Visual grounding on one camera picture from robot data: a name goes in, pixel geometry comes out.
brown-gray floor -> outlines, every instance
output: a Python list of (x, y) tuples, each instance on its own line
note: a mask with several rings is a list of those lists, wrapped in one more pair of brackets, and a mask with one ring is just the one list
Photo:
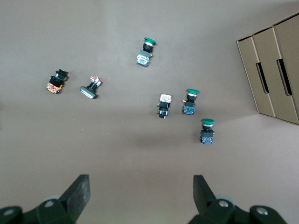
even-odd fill
[[(0, 208), (25, 211), (89, 174), (88, 223), (186, 224), (193, 175), (215, 194), (298, 223), (299, 127), (257, 113), (236, 40), (299, 9), (296, 0), (0, 1)], [(157, 41), (149, 66), (135, 58)], [(69, 72), (60, 95), (45, 90)], [(99, 98), (79, 88), (103, 81)], [(194, 116), (181, 114), (199, 89)], [(173, 95), (158, 118), (160, 93)], [(199, 142), (215, 120), (213, 145)]]

silver screw head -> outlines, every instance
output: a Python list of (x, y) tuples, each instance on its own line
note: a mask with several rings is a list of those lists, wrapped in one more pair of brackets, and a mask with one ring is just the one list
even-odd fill
[(257, 211), (258, 213), (260, 213), (261, 215), (264, 215), (264, 216), (268, 215), (268, 211), (267, 211), (266, 209), (264, 209), (264, 208), (258, 207), (258, 208), (256, 209), (256, 211)]
[(53, 205), (54, 205), (53, 201), (47, 201), (46, 204), (45, 204), (45, 208), (49, 208), (49, 207), (51, 207)]
[(219, 201), (219, 205), (221, 207), (223, 207), (223, 208), (227, 208), (228, 207), (228, 203), (226, 201), (223, 201), (223, 200)]
[(6, 210), (6, 211), (3, 213), (3, 215), (4, 215), (4, 216), (9, 216), (9, 215), (13, 214), (13, 212), (14, 212), (13, 209), (9, 209), (9, 210)]

